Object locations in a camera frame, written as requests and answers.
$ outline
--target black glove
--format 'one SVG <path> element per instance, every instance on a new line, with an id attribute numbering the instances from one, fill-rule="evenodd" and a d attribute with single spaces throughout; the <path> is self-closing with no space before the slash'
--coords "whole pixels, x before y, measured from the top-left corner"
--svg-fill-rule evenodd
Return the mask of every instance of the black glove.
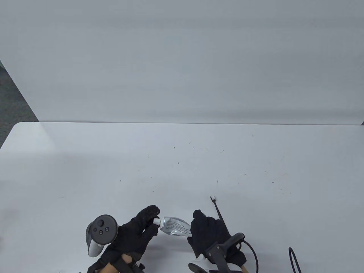
<path id="1" fill-rule="evenodd" d="M 221 220 L 206 217 L 200 210 L 195 210 L 193 218 L 194 220 L 191 223 L 192 237 L 187 238 L 188 243 L 192 247 L 196 258 L 200 254 L 209 258 L 206 254 L 206 249 L 210 248 L 216 242 L 218 244 L 225 243 L 231 235 Z M 246 263 L 246 258 L 244 253 L 239 251 L 236 246 L 232 246 L 227 251 L 226 262 L 241 267 Z"/>
<path id="2" fill-rule="evenodd" d="M 130 265 L 139 261 L 150 240 L 157 235 L 158 226 L 153 219 L 158 217 L 160 210 L 152 205 L 143 209 L 136 217 L 122 226 L 119 226 L 115 240 L 105 249 L 101 257 L 88 268 L 87 273 L 94 273 L 104 268 L 108 263 L 118 269 L 123 264 L 121 255 L 130 255 L 133 259 Z"/>

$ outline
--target white table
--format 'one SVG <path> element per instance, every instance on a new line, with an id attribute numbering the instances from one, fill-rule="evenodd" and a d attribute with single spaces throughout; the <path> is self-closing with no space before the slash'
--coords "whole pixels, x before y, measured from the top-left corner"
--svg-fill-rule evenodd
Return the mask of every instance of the white table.
<path id="1" fill-rule="evenodd" d="M 289 246 L 303 272 L 361 272 L 363 140 L 363 126 L 17 124 L 0 150 L 0 272 L 85 272 L 98 215 L 217 217 L 210 195 L 260 272 L 291 272 Z M 193 258 L 160 232 L 142 262 L 182 273 Z"/>

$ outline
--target toothpaste cap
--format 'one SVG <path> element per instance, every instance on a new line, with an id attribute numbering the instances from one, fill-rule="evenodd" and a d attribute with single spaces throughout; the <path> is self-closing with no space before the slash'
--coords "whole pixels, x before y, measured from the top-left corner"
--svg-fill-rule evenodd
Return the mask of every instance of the toothpaste cap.
<path id="1" fill-rule="evenodd" d="M 155 224 L 157 226 L 160 226 L 161 225 L 161 221 L 162 221 L 162 219 L 154 218 L 153 219 L 153 224 Z"/>

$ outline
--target glove fingertip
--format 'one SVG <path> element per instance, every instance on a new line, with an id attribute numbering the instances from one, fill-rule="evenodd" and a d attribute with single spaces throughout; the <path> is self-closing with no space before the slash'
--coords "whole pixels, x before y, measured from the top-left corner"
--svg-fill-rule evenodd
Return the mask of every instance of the glove fingertip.
<path id="1" fill-rule="evenodd" d="M 193 245 L 192 237 L 187 237 L 187 242 L 190 244 L 190 246 Z"/>

